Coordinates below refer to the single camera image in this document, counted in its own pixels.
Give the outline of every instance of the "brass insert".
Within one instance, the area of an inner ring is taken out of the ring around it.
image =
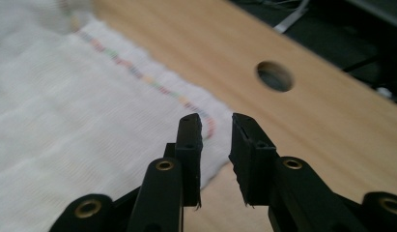
[[[393,213],[397,215],[397,200],[389,197],[383,197],[379,199],[380,205],[389,211],[390,213]]]
[[[101,209],[101,202],[96,199],[85,200],[75,208],[74,214],[78,218],[89,218]]]
[[[170,169],[172,169],[174,167],[174,163],[170,162],[170,161],[161,161],[159,163],[156,164],[156,169],[160,170],[160,171],[168,171]]]
[[[301,162],[295,160],[295,159],[285,159],[283,161],[283,164],[291,169],[301,169],[303,167],[303,165],[301,164]]]

